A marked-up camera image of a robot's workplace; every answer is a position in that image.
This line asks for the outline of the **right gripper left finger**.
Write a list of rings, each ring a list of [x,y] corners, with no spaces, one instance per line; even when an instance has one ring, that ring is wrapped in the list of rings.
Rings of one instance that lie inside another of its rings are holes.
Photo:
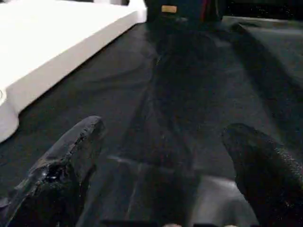
[[[106,134],[89,116],[63,134],[0,200],[2,227],[74,227]]]

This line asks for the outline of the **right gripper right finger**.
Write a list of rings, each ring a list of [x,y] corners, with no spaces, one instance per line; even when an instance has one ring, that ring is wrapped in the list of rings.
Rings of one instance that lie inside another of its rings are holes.
[[[303,152],[253,127],[234,123],[222,131],[235,182],[262,227],[303,225]]]

